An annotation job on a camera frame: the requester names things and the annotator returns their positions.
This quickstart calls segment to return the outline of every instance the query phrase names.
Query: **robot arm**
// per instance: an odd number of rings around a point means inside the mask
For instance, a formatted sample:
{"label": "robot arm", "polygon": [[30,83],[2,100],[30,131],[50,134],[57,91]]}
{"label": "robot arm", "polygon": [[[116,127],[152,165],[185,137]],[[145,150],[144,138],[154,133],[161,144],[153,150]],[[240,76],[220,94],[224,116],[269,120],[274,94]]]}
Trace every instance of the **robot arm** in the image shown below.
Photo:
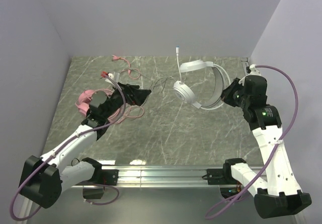
{"label": "robot arm", "polygon": [[[121,83],[118,85],[125,96],[126,103],[129,105],[141,106],[151,93],[151,90],[140,90],[139,86],[123,85]],[[25,161],[20,185],[36,168],[44,163],[43,160],[53,156],[56,150],[68,139],[77,136],[75,140],[66,145],[61,152],[36,173],[21,189],[20,194],[43,208],[49,208],[57,201],[63,191],[75,184],[82,181],[103,183],[102,165],[99,162],[85,158],[76,166],[68,167],[67,165],[106,132],[107,127],[96,131],[91,130],[108,124],[108,117],[122,107],[123,104],[123,99],[118,90],[115,90],[109,97],[104,92],[96,92],[92,96],[86,119],[69,138],[41,157],[30,156]]]}
{"label": "robot arm", "polygon": [[[282,123],[277,109],[266,104],[266,79],[255,65],[248,68],[248,73],[241,80],[235,79],[222,92],[221,99],[243,110],[264,163],[274,145],[278,144],[266,169],[267,182],[258,178],[248,191],[254,196],[256,210],[262,218],[297,214],[311,205],[310,194],[302,192],[290,166],[284,140],[278,140],[283,132]],[[243,159],[227,160],[224,173],[227,178],[237,180],[244,186],[256,176]]]}

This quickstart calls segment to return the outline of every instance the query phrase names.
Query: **lavender wall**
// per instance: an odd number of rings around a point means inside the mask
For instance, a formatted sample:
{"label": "lavender wall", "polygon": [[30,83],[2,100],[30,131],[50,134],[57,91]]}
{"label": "lavender wall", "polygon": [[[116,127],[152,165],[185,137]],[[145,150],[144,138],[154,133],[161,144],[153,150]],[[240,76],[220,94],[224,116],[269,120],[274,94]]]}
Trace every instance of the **lavender wall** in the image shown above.
{"label": "lavender wall", "polygon": [[13,223],[9,201],[25,159],[42,152],[69,57],[39,0],[0,5],[0,216]]}
{"label": "lavender wall", "polygon": [[280,0],[41,1],[73,56],[250,56]]}
{"label": "lavender wall", "polygon": [[[322,194],[322,0],[281,0],[255,50],[252,63],[276,66],[294,80],[299,113],[285,138],[294,174],[313,204],[304,213],[308,223],[319,223]],[[269,83],[269,103],[278,107],[284,127],[294,109],[288,82],[277,73],[262,70]]]}

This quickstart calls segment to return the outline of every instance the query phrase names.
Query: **pink cable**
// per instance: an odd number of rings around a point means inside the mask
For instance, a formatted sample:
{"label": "pink cable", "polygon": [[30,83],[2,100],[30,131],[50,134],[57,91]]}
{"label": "pink cable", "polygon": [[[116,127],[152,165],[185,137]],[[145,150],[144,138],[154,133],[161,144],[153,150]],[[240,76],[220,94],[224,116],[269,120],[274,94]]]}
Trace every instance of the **pink cable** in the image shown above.
{"label": "pink cable", "polygon": [[140,118],[144,115],[144,108],[140,107],[139,108],[142,110],[142,114],[138,115],[138,116],[129,116],[130,112],[133,110],[133,106],[130,106],[128,109],[126,109],[123,117],[120,118],[120,120],[118,120],[115,124],[120,124],[121,122],[123,122],[126,118],[129,119],[136,119],[136,118]]}
{"label": "pink cable", "polygon": [[[129,68],[131,68],[131,63],[127,60],[127,59],[125,59],[125,58],[122,58],[122,57],[118,57],[118,56],[115,56],[115,55],[112,55],[113,56],[113,59],[112,59],[112,61],[117,61],[117,60],[123,60],[123,61],[125,61],[127,64],[128,64],[128,66],[129,66]],[[139,73],[139,76],[138,77],[132,77],[131,76],[131,70],[130,69],[128,69],[128,70],[126,70],[126,69],[124,69],[124,70],[122,70],[121,72],[124,72],[124,71],[127,71],[127,73],[129,74],[129,77],[131,78],[131,79],[133,79],[133,80],[137,80],[137,79],[139,79],[140,78],[140,76],[141,76],[141,71],[139,70],[139,69],[136,69],[136,68],[134,68],[133,70],[135,70],[136,72],[138,72]]]}

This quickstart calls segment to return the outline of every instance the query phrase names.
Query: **gray marble floor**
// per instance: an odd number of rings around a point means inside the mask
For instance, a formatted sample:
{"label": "gray marble floor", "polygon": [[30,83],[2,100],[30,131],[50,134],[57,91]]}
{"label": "gray marble floor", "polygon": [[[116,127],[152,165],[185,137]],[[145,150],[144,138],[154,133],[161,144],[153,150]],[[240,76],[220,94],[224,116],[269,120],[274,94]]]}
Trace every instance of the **gray marble floor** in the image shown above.
{"label": "gray marble floor", "polygon": [[[181,62],[199,58],[182,57]],[[139,56],[127,59],[132,62],[132,67],[139,68],[147,77],[132,80],[124,72],[120,77],[121,83],[137,84],[148,89],[151,86],[148,78],[153,81],[167,76],[178,78],[175,57]],[[200,59],[221,65],[231,79],[245,75],[239,58]],[[79,126],[83,119],[75,106],[79,95],[87,89],[108,87],[104,80],[100,80],[101,71],[120,72],[126,67],[123,61],[112,61],[112,57],[107,56],[72,59],[44,152],[56,147]],[[183,77],[201,102],[211,96],[214,77],[209,69],[189,72]],[[111,126],[79,158],[115,161],[117,165],[126,165],[133,160],[142,160],[147,165],[221,165],[225,159],[242,157],[250,165],[263,164],[241,109],[226,105],[213,111],[193,108],[175,96],[173,83],[168,80],[163,92],[162,86],[155,87],[144,105],[142,118],[127,119]]]}

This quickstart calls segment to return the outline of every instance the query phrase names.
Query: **purple cable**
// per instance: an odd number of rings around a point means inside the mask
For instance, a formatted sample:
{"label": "purple cable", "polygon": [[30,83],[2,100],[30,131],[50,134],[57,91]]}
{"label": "purple cable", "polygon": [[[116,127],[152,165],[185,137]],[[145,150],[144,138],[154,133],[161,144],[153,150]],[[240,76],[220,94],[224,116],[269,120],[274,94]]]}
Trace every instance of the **purple cable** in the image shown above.
{"label": "purple cable", "polygon": [[108,187],[108,188],[111,188],[113,190],[116,191],[116,197],[113,199],[113,200],[110,200],[108,202],[105,202],[105,203],[95,203],[95,202],[92,202],[92,201],[89,201],[89,200],[86,200],[86,202],[92,204],[92,205],[108,205],[108,204],[111,204],[113,203],[114,201],[117,200],[117,198],[119,198],[120,196],[120,191],[118,188],[115,188],[114,186],[111,186],[111,185],[101,185],[101,184],[94,184],[94,185],[97,185],[97,186],[102,186],[102,187]]}
{"label": "purple cable", "polygon": [[[113,122],[110,122],[104,126],[100,126],[100,127],[96,127],[96,128],[93,128],[93,129],[89,129],[89,130],[86,130],[84,132],[81,132],[79,134],[79,136],[82,136],[88,132],[93,132],[93,131],[97,131],[97,130],[100,130],[102,128],[106,128],[112,124],[114,124],[115,122],[117,122],[124,114],[125,112],[125,108],[126,108],[126,100],[125,100],[125,96],[122,92],[122,89],[119,87],[119,85],[113,81],[111,78],[109,78],[109,76],[106,76],[106,78],[108,80],[110,80],[113,85],[116,87],[116,89],[119,90],[120,94],[121,94],[121,97],[123,99],[123,109],[122,109],[122,112],[121,114],[113,121]],[[70,142],[72,142],[73,140],[75,140],[76,138],[78,138],[76,135],[74,135],[73,137],[71,137],[70,139],[68,139],[59,149],[57,149],[54,153],[54,155],[57,155],[58,153],[60,153]],[[31,217],[33,217],[39,210],[41,207],[38,207],[31,215],[29,216],[26,216],[26,217],[17,217],[15,214],[14,214],[14,204],[15,204],[15,201],[17,199],[17,196],[18,194],[20,193],[20,191],[22,190],[22,188],[25,187],[25,185],[31,180],[31,178],[36,174],[38,173],[38,171],[40,171],[47,163],[49,163],[52,159],[54,158],[54,156],[50,156],[48,159],[46,159],[38,168],[36,168],[34,170],[34,172],[32,172],[27,178],[26,180],[19,186],[19,188],[17,189],[17,192],[16,194],[14,195],[14,197],[12,198],[11,202],[10,202],[10,208],[9,208],[9,211],[10,211],[10,216],[13,220],[16,220],[16,221],[24,221],[24,220],[28,220],[30,219]]]}
{"label": "purple cable", "polygon": [[[293,91],[294,91],[294,95],[295,95],[295,110],[294,110],[294,114],[293,114],[293,117],[292,117],[292,120],[290,122],[290,124],[288,125],[288,127],[286,128],[286,130],[282,133],[282,135],[280,136],[279,140],[282,140],[285,135],[289,132],[289,130],[292,128],[294,122],[295,122],[295,119],[296,119],[296,115],[297,115],[297,111],[298,111],[298,95],[297,95],[297,90],[296,90],[296,87],[295,87],[295,84],[294,82],[292,81],[292,79],[283,71],[281,71],[280,69],[278,68],[275,68],[275,67],[272,67],[272,66],[268,66],[268,65],[256,65],[256,68],[268,68],[268,69],[273,69],[275,71],[278,71],[279,73],[281,73],[282,75],[284,75],[288,81],[291,83],[291,86],[293,88]],[[254,179],[252,179],[248,185],[245,186],[245,188],[240,192],[238,193],[237,195],[235,196],[232,196],[232,197],[229,197],[227,199],[224,199],[220,202],[218,202],[217,204],[215,204],[214,206],[212,206],[207,212],[206,212],[206,215],[205,215],[205,219],[206,220],[212,220],[214,219],[215,217],[223,214],[226,210],[228,210],[228,208],[231,207],[232,204],[234,204],[254,183],[255,181],[263,174],[263,172],[266,170],[267,166],[269,165],[269,163],[271,162],[273,156],[274,156],[274,153],[276,152],[276,149],[278,147],[278,144],[275,144],[274,147],[273,147],[273,150],[271,152],[271,154],[269,155],[266,163],[264,164],[264,166],[262,167],[262,169],[256,174],[256,176],[254,177]],[[216,208],[217,206],[221,205],[222,203],[224,203],[226,200],[232,200],[230,201],[223,209],[221,209],[219,212],[217,212],[216,214],[213,214],[211,216],[208,216],[208,214],[214,209]]]}
{"label": "purple cable", "polygon": [[251,195],[251,194],[248,192],[248,193],[246,193],[246,194],[245,194],[245,196],[243,196],[242,198],[238,199],[238,200],[237,200],[237,201],[235,201],[235,202],[243,201],[243,200],[247,199],[250,195]]}

